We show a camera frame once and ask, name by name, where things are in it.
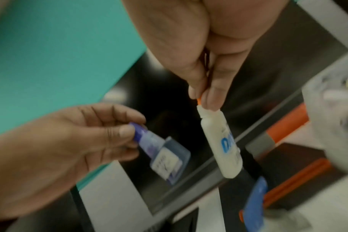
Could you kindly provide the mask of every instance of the blue plastic cap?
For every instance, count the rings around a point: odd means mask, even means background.
[[[129,124],[135,127],[135,137],[133,138],[133,140],[139,143],[142,138],[142,135],[146,133],[147,130],[142,126],[138,125],[137,123],[130,122]]]
[[[259,232],[263,227],[263,198],[267,193],[267,182],[260,177],[249,195],[243,211],[244,224],[249,232]]]

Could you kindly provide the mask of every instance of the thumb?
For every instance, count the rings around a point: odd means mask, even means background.
[[[132,141],[135,135],[133,125],[124,124],[115,127],[84,127],[80,131],[84,151],[95,152],[106,148],[115,148]]]

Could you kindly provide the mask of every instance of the teal surface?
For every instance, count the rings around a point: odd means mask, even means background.
[[[98,102],[144,51],[119,0],[14,1],[0,19],[0,133]]]

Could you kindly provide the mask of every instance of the small plastic bottle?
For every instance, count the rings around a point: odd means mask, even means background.
[[[171,137],[163,139],[136,123],[130,124],[135,127],[134,141],[151,158],[152,170],[174,185],[189,162],[190,151]]]
[[[222,175],[225,178],[236,177],[242,170],[243,160],[224,114],[220,110],[204,109],[200,100],[198,100],[197,110],[202,118],[203,132]]]

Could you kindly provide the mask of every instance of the hand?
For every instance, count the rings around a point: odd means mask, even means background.
[[[136,158],[128,122],[146,120],[122,105],[84,105],[0,135],[0,220],[45,206],[101,164]]]
[[[218,110],[256,40],[287,0],[122,0],[160,63],[186,80],[189,96]],[[210,72],[200,61],[210,52]]]

